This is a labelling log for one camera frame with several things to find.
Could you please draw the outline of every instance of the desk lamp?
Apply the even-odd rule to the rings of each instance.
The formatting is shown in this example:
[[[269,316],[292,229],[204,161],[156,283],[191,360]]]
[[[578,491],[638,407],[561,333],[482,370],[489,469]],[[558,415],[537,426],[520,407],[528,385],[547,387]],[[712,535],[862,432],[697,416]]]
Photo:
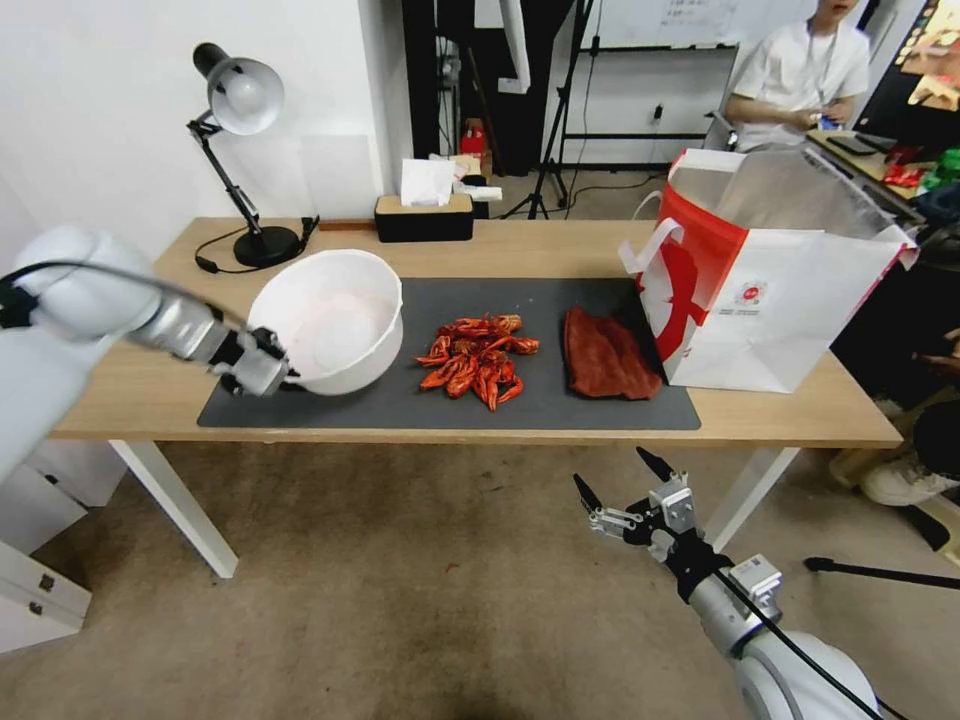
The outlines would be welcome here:
[[[227,175],[208,141],[221,130],[254,135],[270,127],[283,107],[283,82],[268,65],[250,58],[230,57],[213,43],[197,45],[193,64],[207,79],[210,107],[187,123],[187,128],[247,221],[247,231],[237,239],[233,254],[237,262],[248,267],[265,268],[285,262],[297,254],[300,238],[288,228],[260,227],[256,206]]]

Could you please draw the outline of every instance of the cooked crayfish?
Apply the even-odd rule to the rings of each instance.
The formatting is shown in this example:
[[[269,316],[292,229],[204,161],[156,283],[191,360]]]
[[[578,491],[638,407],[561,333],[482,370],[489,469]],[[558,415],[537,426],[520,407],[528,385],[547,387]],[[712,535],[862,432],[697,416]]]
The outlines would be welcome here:
[[[429,352],[416,359],[424,367],[436,368],[420,389],[446,387],[450,397],[458,398],[472,388],[495,412],[498,405],[523,392],[523,380],[507,353],[532,355],[540,349],[539,340],[512,334],[521,327],[519,315],[458,318],[441,326]]]

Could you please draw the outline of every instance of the table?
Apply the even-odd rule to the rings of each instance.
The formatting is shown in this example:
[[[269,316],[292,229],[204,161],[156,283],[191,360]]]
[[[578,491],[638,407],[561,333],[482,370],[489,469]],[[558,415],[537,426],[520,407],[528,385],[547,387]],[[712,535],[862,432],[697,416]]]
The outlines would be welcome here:
[[[278,220],[298,228],[299,221]],[[211,275],[193,261],[203,240],[239,226],[198,218],[157,260],[157,274],[220,305],[246,313],[281,268]],[[380,255],[401,277],[622,277],[617,247],[639,246],[650,222],[477,221],[468,242],[381,244],[372,230],[317,231],[307,253],[354,247]],[[208,249],[232,267],[229,241]],[[792,395],[691,388],[699,430],[451,430],[211,428],[197,416],[216,379],[163,353],[120,343],[95,369],[80,402],[53,432],[57,438],[109,440],[146,489],[215,572],[231,577],[237,557],[154,444],[158,440],[352,443],[631,443],[650,447],[753,446],[754,454],[706,526],[719,551],[774,485],[801,447],[892,448],[901,442],[857,383],[827,354]]]
[[[859,180],[865,188],[869,188],[881,200],[888,202],[913,224],[925,224],[926,218],[910,205],[910,201],[917,195],[916,188],[897,187],[883,182],[883,176],[887,171],[883,153],[877,152],[873,155],[858,157],[827,142],[831,137],[853,137],[854,135],[856,133],[852,130],[811,130],[807,133],[807,140],[813,143],[828,160]]]

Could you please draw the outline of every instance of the white bowl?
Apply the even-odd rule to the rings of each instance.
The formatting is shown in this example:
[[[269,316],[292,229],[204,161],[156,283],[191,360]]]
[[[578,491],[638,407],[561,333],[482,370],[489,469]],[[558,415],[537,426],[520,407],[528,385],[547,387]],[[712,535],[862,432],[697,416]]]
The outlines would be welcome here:
[[[295,262],[250,308],[251,327],[273,330],[300,373],[291,382],[345,395],[387,371],[400,352],[400,278],[363,250],[325,250]]]

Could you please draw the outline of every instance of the gray table mat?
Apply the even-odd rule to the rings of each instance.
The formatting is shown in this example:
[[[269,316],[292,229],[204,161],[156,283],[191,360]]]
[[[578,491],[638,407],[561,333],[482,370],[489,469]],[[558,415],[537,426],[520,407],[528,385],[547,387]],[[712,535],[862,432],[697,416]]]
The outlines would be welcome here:
[[[653,400],[589,399],[567,389],[563,315],[579,304],[595,315],[613,314],[637,333],[656,357],[653,338],[630,279],[532,280],[406,278],[403,345],[374,384],[339,397],[281,391],[271,397],[234,398],[219,386],[200,414],[203,427],[441,428],[547,430],[696,430],[697,416],[684,388],[664,386]],[[426,370],[413,358],[426,353],[440,325],[485,312],[523,316],[518,335],[540,340],[540,352],[512,355],[525,390],[491,413],[470,392],[451,400],[442,389],[421,392]]]

